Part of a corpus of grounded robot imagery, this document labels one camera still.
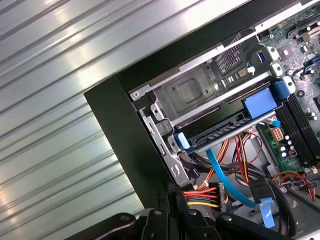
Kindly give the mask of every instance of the capacitor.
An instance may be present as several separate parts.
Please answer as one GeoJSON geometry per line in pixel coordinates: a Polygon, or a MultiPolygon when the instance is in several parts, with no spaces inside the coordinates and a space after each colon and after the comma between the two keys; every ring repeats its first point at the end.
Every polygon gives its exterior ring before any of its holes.
{"type": "Polygon", "coordinates": [[[313,69],[309,69],[305,71],[305,74],[314,74],[314,73],[315,73],[315,70],[313,69]]]}
{"type": "Polygon", "coordinates": [[[282,158],[286,158],[286,157],[287,157],[287,154],[286,154],[285,152],[282,152],[282,153],[281,153],[281,157],[282,157],[282,158]]]}
{"type": "Polygon", "coordinates": [[[308,119],[309,119],[309,120],[317,120],[318,117],[317,117],[317,116],[308,116],[308,119]]]}
{"type": "Polygon", "coordinates": [[[317,21],[315,24],[313,24],[311,27],[316,28],[320,26],[320,21],[317,21]]]}
{"type": "Polygon", "coordinates": [[[310,26],[307,26],[305,29],[302,30],[303,33],[309,32],[311,30],[310,26]]]}
{"type": "Polygon", "coordinates": [[[305,115],[307,117],[314,117],[316,115],[316,113],[315,112],[307,112],[305,115]]]}
{"type": "Polygon", "coordinates": [[[308,52],[308,48],[306,46],[302,46],[301,47],[302,52],[305,54],[306,52],[308,52]]]}
{"type": "Polygon", "coordinates": [[[285,152],[287,149],[286,149],[286,147],[285,146],[281,146],[281,147],[279,147],[279,151],[280,152],[285,152]]]}

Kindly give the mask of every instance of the screw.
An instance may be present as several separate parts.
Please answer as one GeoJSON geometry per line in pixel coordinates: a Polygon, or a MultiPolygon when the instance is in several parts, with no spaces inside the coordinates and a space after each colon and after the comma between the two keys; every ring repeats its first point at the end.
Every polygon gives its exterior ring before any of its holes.
{"type": "Polygon", "coordinates": [[[121,217],[120,217],[120,220],[126,222],[126,221],[129,221],[129,220],[130,220],[130,217],[128,217],[128,216],[121,216],[121,217]]]}
{"type": "Polygon", "coordinates": [[[135,92],[133,93],[133,97],[134,97],[134,98],[139,97],[139,92],[138,92],[138,91],[135,91],[135,92]]]}
{"type": "Polygon", "coordinates": [[[190,209],[188,212],[189,212],[190,215],[196,215],[197,214],[197,212],[195,210],[192,210],[192,209],[190,209]]]}
{"type": "Polygon", "coordinates": [[[224,215],[224,216],[222,216],[222,219],[225,220],[225,221],[231,221],[232,217],[230,217],[228,215],[224,215]]]}

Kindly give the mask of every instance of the black wire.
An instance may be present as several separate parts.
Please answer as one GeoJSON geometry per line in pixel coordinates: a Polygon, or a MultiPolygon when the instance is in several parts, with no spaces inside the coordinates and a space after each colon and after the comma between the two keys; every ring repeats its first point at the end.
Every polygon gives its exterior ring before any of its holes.
{"type": "Polygon", "coordinates": [[[218,200],[214,200],[208,197],[200,197],[200,196],[190,196],[190,197],[187,196],[187,201],[210,201],[213,203],[219,202],[218,200]]]}
{"type": "Polygon", "coordinates": [[[293,215],[292,209],[287,202],[283,192],[279,189],[279,187],[271,180],[268,179],[270,186],[275,195],[276,203],[279,208],[280,213],[280,222],[279,225],[279,233],[285,233],[284,235],[289,237],[294,237],[297,234],[297,224],[295,217],[293,215]],[[284,228],[284,225],[288,222],[288,228],[284,228]]]}

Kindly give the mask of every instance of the usb port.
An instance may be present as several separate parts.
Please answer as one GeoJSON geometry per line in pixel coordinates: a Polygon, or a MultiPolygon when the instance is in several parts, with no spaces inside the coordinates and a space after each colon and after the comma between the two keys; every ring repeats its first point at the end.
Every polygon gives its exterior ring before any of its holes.
{"type": "Polygon", "coordinates": [[[258,51],[256,54],[258,55],[261,63],[264,63],[267,61],[267,58],[262,51],[258,51]]]}

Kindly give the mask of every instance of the green circuit board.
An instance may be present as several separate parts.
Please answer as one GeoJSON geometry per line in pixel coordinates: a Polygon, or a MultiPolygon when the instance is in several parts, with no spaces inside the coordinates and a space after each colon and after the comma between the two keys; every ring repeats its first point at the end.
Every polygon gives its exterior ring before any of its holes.
{"type": "MultiPolygon", "coordinates": [[[[303,166],[301,165],[301,162],[299,160],[298,156],[295,157],[286,157],[283,158],[280,155],[280,147],[285,146],[284,141],[275,141],[270,133],[270,129],[267,126],[261,126],[261,129],[270,145],[272,148],[272,151],[274,152],[274,155],[277,157],[278,163],[280,164],[281,170],[282,171],[292,171],[292,172],[301,172],[303,171],[303,166]]],[[[282,133],[286,135],[285,130],[280,127],[282,133]]]]}
{"type": "Polygon", "coordinates": [[[299,23],[307,19],[317,19],[320,5],[298,13],[269,29],[269,35],[260,41],[265,46],[274,47],[280,55],[277,61],[284,72],[290,76],[296,86],[295,95],[301,109],[307,113],[315,113],[317,120],[309,118],[309,124],[320,142],[320,68],[314,67],[312,74],[304,74],[306,65],[320,57],[320,34],[305,41],[301,38],[302,30],[297,29],[299,23]]]}

